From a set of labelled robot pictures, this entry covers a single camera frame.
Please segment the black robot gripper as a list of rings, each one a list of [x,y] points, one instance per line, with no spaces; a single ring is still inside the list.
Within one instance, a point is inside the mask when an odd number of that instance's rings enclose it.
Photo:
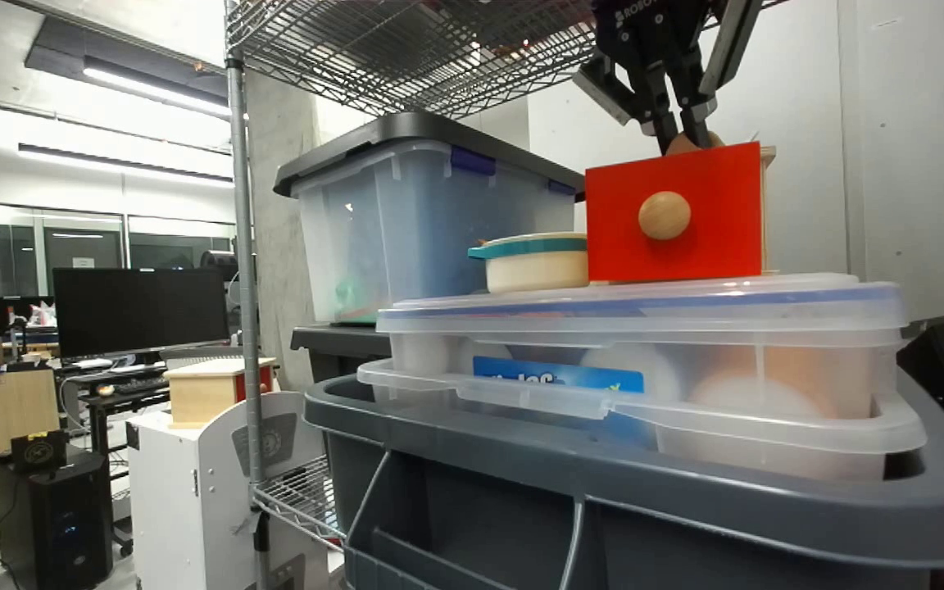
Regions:
[[[592,11],[596,49],[574,82],[616,123],[654,123],[664,155],[679,139],[670,105],[696,148],[715,148],[707,118],[763,0],[592,0]]]

